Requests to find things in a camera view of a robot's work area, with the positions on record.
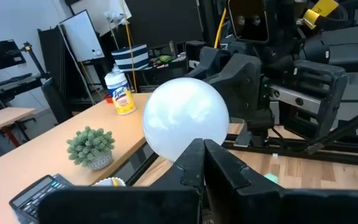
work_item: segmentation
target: gray plant pot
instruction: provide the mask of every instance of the gray plant pot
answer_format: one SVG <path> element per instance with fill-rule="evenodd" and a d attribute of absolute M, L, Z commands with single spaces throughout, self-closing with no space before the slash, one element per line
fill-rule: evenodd
<path fill-rule="evenodd" d="M 97 157 L 93 162 L 88 165 L 91 170 L 101 170 L 112 163 L 111 151 Z"/>

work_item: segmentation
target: striped bag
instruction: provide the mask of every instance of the striped bag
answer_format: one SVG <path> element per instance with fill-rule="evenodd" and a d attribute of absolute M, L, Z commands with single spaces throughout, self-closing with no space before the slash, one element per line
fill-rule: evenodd
<path fill-rule="evenodd" d="M 134 54 L 134 70 L 141 70 L 149 66 L 149 54 L 147 45 L 135 45 L 132 47 Z M 132 70 L 131 50 L 129 47 L 111 52 L 119 69 L 123 72 Z"/>

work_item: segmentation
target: calculator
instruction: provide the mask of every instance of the calculator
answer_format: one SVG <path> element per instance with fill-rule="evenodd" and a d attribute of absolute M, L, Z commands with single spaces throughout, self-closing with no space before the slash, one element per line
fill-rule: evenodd
<path fill-rule="evenodd" d="M 68 180 L 61 175 L 46 175 L 35 181 L 18 195 L 16 195 L 9 205 L 15 211 L 20 223 L 38 223 L 38 206 L 40 201 L 48 194 L 70 186 Z"/>

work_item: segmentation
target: green object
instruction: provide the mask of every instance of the green object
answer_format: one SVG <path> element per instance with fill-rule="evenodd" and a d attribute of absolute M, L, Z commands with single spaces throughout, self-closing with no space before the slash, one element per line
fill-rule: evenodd
<path fill-rule="evenodd" d="M 274 174 L 268 173 L 264 177 L 266 177 L 269 180 L 275 182 L 276 184 L 278 183 L 278 177 L 276 175 L 274 175 Z"/>
<path fill-rule="evenodd" d="M 173 60 L 173 57 L 170 56 L 170 55 L 161 55 L 161 56 L 158 57 L 158 59 L 159 59 L 160 62 L 162 62 L 162 63 L 168 63 L 168 62 L 170 62 L 170 61 Z"/>
<path fill-rule="evenodd" d="M 98 156 L 114 149 L 111 135 L 111 131 L 104 133 L 102 128 L 94 130 L 89 126 L 84 131 L 77 131 L 75 138 L 67 140 L 69 160 L 73 160 L 75 165 L 86 167 Z"/>

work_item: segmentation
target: computer monitor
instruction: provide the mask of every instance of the computer monitor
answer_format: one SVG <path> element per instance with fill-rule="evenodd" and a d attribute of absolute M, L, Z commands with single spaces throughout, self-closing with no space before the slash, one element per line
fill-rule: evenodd
<path fill-rule="evenodd" d="M 23 55 L 13 40 L 0 41 L 0 69 L 25 63 Z"/>
<path fill-rule="evenodd" d="M 126 0 L 132 17 L 131 35 L 135 44 L 148 48 L 203 40 L 198 1 Z"/>

